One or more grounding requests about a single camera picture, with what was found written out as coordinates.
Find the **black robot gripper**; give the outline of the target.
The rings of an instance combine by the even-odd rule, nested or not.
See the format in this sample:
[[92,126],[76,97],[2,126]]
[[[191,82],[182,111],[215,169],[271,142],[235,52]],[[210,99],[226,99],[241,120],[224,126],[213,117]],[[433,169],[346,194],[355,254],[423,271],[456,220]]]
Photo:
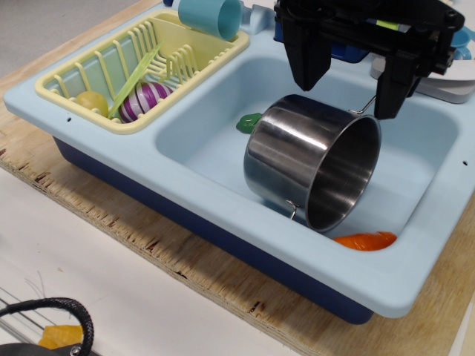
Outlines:
[[385,57],[377,119],[396,118],[420,76],[447,71],[453,35],[465,23],[442,1],[278,1],[275,15],[293,79],[304,91],[330,69],[335,42]]

